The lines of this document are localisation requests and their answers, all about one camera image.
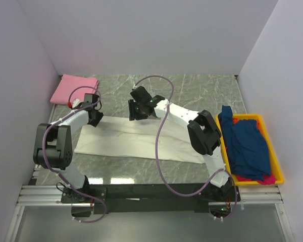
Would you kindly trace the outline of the white t shirt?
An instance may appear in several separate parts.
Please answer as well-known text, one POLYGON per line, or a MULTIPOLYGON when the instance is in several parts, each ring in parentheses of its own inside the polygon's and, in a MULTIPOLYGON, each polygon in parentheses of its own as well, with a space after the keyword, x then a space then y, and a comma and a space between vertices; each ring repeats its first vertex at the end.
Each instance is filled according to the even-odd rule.
MULTIPOLYGON (((130 121, 124 117, 104 116, 96 127, 82 127, 75 153, 154 159, 160 124, 159 119, 130 121)), ((192 148, 187 130, 171 121, 165 122, 161 130, 159 159, 204 163, 202 156, 192 148)))

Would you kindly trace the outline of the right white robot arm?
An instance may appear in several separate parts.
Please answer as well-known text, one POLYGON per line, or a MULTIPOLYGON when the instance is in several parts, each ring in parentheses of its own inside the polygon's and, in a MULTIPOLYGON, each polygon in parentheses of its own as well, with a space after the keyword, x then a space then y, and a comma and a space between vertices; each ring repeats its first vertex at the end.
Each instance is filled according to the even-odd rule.
POLYGON ((155 157, 159 175, 169 191, 180 197, 193 197, 202 193, 208 185, 213 186, 212 197, 217 201, 223 201, 229 196, 229 189, 235 189, 231 174, 225 168, 225 163, 221 156, 222 134, 209 111, 201 112, 188 110, 171 103, 160 95, 152 97, 147 90, 134 86, 130 92, 132 99, 129 104, 129 120, 142 120, 150 116, 161 118, 161 124, 156 134, 155 157), (208 169, 209 180, 197 191, 191 194, 182 194, 174 190, 168 184, 162 174, 159 163, 159 138, 165 121, 171 121, 185 128, 189 135, 192 148, 202 156, 208 169))

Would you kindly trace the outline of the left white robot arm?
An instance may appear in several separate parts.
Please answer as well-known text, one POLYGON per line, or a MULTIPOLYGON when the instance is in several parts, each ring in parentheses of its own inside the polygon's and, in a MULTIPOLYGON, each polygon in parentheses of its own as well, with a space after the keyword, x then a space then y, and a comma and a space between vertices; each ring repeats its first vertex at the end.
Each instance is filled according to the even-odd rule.
POLYGON ((71 106, 70 112, 50 124, 39 124, 33 151, 35 164, 57 175, 64 185, 63 193, 79 203, 97 200, 87 176, 72 165, 72 135, 85 125, 96 127, 104 116, 96 109, 97 94, 85 94, 84 100, 71 106))

